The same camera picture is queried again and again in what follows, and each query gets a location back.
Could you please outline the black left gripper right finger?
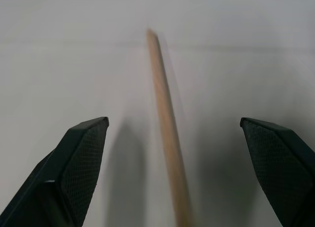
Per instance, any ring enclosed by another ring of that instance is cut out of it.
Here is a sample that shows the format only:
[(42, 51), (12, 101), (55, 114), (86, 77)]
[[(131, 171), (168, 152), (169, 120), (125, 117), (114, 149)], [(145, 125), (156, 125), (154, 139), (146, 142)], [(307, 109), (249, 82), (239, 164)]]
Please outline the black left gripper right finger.
[(315, 227), (315, 152), (291, 129), (240, 121), (258, 182), (283, 227)]

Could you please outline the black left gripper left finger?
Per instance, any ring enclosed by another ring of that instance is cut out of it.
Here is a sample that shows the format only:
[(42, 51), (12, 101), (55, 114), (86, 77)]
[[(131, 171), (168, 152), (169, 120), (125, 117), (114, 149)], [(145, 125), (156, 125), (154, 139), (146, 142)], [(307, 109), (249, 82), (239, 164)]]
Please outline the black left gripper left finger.
[(0, 214), (0, 227), (82, 227), (100, 173), (108, 117), (71, 127)]

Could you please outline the wooden chopstick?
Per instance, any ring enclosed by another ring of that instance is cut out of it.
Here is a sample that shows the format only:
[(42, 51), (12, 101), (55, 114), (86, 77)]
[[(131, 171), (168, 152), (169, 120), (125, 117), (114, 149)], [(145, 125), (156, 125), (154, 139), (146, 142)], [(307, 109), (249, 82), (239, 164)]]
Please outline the wooden chopstick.
[(177, 227), (194, 227), (186, 172), (157, 34), (146, 31), (164, 157)]

